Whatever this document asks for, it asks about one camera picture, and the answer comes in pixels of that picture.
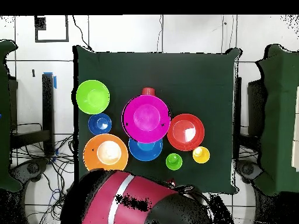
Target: small blue bowl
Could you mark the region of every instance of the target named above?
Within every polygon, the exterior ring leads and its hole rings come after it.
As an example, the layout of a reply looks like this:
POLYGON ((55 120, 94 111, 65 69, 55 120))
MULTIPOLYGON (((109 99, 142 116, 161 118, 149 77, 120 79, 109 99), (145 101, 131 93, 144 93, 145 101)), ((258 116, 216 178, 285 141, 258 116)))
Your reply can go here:
POLYGON ((88 128, 94 135, 108 133, 111 126, 111 119, 105 113, 92 115, 88 120, 88 128))
POLYGON ((128 148, 131 154, 142 162, 149 162, 156 159, 160 155, 162 147, 162 139, 152 143, 141 143, 132 138, 128 141, 128 148))

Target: small green bowl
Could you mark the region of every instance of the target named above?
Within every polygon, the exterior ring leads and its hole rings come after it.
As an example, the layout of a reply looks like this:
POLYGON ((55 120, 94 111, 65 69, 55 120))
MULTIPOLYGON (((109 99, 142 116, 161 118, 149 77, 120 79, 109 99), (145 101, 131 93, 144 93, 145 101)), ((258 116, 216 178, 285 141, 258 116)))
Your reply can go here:
POLYGON ((107 108, 110 93, 102 82, 86 80, 77 89, 76 101, 79 109, 84 113, 99 114, 107 108))
POLYGON ((171 153, 166 158, 166 165, 170 170, 177 170, 183 164, 183 159, 175 153, 171 153))

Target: floor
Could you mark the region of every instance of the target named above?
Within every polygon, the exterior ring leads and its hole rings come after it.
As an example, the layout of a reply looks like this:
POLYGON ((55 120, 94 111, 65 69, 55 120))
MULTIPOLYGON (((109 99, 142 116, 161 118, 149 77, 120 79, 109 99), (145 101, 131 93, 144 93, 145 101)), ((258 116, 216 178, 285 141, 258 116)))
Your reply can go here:
MULTIPOLYGON (((0 39, 16 42, 18 49, 6 58, 9 73, 16 76, 18 88, 18 123, 42 123, 41 75, 52 72, 57 77, 54 89, 55 141, 63 140, 73 131, 72 46, 86 46, 94 51, 134 51, 165 53, 224 53, 238 47, 242 55, 238 74, 242 77, 241 132, 247 132, 248 82, 260 79, 255 61, 261 60, 267 45, 278 43, 290 51, 299 49, 297 16, 280 15, 128 15, 128 16, 68 16, 69 42, 35 43, 33 16, 0 16, 0 39)), ((39 39, 65 39, 65 17, 46 16, 47 30, 39 31, 39 39)), ((23 125, 19 132, 38 130, 38 125, 23 125)), ((294 149, 299 151, 299 144, 294 149)), ((60 153, 71 155, 68 145, 60 153)), ((20 155, 13 164, 22 163, 20 155)), ((66 170, 74 169, 69 164, 66 170)), ((52 189, 57 186, 57 176, 49 166, 45 172, 52 189)), ((74 174, 64 173, 66 187, 74 180, 74 174)), ((232 176, 239 188, 235 195, 221 195, 231 211, 236 224, 253 224, 255 197, 251 185, 244 184, 239 175, 232 176)), ((26 215, 44 212, 53 204, 52 191, 45 176, 37 183, 30 182, 26 193, 26 215)), ((38 224, 43 214, 28 217, 30 224, 38 224)), ((44 224, 59 224, 47 218, 44 224)))

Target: dark green tablecloth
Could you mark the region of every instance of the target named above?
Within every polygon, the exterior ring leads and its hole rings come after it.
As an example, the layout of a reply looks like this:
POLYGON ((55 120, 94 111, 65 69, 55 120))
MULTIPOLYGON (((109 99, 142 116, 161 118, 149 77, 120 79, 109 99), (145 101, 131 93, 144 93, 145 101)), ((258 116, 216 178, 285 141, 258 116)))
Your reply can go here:
POLYGON ((260 163, 265 171, 255 184, 266 195, 281 191, 299 192, 299 173, 291 166, 296 93, 299 86, 299 52, 289 52, 274 44, 267 57, 257 64, 268 97, 265 128, 261 137, 260 163))
POLYGON ((17 49, 10 40, 0 40, 0 188, 11 192, 22 189, 20 182, 9 175, 11 154, 11 106, 9 101, 6 56, 17 49))
MULTIPOLYGON (((239 57, 239 49, 228 54, 95 53, 76 46, 74 53, 75 58, 78 56, 78 83, 95 79, 109 89, 110 104, 104 113, 112 119, 110 133, 126 145, 128 136, 121 126, 123 107, 146 86, 155 88, 156 96, 171 107, 174 116, 194 114, 204 124, 201 146, 210 151, 207 163, 196 163, 192 151, 176 150, 165 136, 158 158, 141 162, 129 153, 125 171, 155 181, 173 178, 176 184, 194 184, 203 192, 236 192, 231 185, 232 101, 234 61, 239 57), (167 155, 173 152, 183 158, 183 165, 177 171, 165 165, 167 155)), ((78 114, 79 177, 82 177, 87 172, 82 158, 84 146, 93 135, 87 125, 90 116, 81 111, 78 114)))

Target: magenta bowl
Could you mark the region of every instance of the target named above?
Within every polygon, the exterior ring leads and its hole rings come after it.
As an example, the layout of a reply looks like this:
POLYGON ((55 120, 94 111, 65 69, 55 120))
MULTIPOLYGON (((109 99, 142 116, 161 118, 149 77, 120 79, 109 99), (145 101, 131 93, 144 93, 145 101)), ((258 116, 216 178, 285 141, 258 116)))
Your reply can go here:
POLYGON ((149 144, 166 135, 171 117, 167 105, 161 99, 151 95, 139 95, 126 104, 121 121, 130 138, 149 144))

